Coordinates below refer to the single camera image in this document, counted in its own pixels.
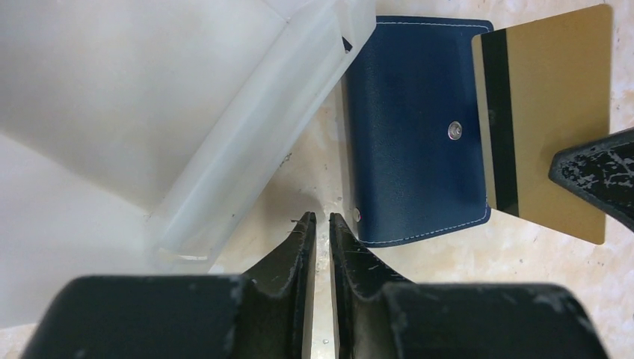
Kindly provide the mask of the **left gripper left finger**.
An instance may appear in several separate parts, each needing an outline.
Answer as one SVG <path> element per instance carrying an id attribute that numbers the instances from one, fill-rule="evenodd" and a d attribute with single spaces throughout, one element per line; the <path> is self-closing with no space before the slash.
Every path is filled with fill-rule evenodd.
<path id="1" fill-rule="evenodd" d="M 241 274 L 84 276 L 54 298 L 24 358 L 308 358 L 316 216 Z"/>

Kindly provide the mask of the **gold credit card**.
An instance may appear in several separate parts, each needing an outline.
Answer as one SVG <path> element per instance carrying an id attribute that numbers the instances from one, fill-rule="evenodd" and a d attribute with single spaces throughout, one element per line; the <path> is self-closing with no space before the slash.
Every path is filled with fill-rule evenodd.
<path id="1" fill-rule="evenodd" d="M 613 13 L 597 4 L 471 42 L 489 206 L 595 245 L 605 214 L 549 172 L 556 153 L 609 134 Z"/>

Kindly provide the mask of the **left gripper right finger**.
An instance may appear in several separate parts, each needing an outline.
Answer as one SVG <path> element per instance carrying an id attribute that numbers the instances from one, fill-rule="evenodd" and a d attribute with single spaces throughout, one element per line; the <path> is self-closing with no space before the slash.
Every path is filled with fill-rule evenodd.
<path id="1" fill-rule="evenodd" d="M 414 283 L 330 215 L 338 358 L 606 358 L 575 296 L 550 283 Z"/>

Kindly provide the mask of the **navy blue card holder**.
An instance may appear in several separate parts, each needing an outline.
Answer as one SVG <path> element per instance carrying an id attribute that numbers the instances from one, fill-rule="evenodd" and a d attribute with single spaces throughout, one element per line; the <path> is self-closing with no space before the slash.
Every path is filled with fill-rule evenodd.
<path id="1" fill-rule="evenodd" d="M 483 19 L 378 16 L 346 71 L 354 205 L 369 248 L 486 223 L 472 40 Z"/>

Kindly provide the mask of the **white plastic card tray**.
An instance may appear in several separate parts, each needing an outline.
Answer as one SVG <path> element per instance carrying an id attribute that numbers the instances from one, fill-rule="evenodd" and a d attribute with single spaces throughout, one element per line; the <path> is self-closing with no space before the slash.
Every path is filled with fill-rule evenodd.
<path id="1" fill-rule="evenodd" d="M 204 273 L 374 1 L 3 1 L 1 326 L 88 274 Z"/>

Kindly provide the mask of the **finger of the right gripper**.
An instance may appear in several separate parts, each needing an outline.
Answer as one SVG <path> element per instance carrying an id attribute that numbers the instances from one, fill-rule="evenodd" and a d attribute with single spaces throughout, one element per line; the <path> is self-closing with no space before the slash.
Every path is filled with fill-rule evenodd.
<path id="1" fill-rule="evenodd" d="M 557 152 L 549 179 L 633 230 L 633 129 Z"/>

